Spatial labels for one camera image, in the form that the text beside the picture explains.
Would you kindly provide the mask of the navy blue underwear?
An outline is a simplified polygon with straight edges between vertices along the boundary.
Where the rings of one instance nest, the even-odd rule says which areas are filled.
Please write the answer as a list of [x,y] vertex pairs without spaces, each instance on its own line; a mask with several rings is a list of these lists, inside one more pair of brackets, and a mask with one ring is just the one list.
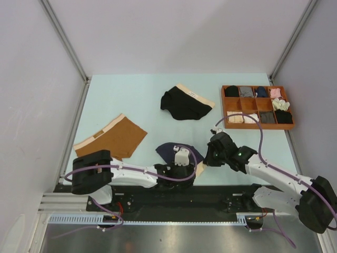
[[167,142],[158,146],[155,151],[166,163],[173,162],[178,166],[186,166],[188,163],[197,165],[196,177],[199,177],[206,168],[203,163],[204,157],[193,146]]

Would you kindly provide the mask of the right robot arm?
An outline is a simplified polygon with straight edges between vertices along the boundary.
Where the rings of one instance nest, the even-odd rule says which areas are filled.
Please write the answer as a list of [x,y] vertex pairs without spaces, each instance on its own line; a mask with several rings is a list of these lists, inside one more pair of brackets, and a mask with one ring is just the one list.
[[208,167],[228,165],[233,171],[260,178],[276,189],[260,185],[244,196],[243,206],[248,211],[259,207],[280,210],[297,216],[310,230],[323,234],[336,219],[336,193],[328,179],[315,179],[290,173],[263,161],[261,155],[247,146],[237,147],[223,131],[212,130],[204,163]]

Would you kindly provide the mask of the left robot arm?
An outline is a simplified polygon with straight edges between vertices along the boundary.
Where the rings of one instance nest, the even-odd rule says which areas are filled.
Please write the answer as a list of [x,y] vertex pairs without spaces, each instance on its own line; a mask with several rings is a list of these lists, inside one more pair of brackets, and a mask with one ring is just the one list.
[[116,206],[113,185],[185,189],[193,185],[196,171],[196,156],[185,147],[178,149],[174,161],[148,167],[127,164],[113,158],[109,150],[101,150],[74,159],[65,180],[71,183],[72,194],[88,195],[109,211]]

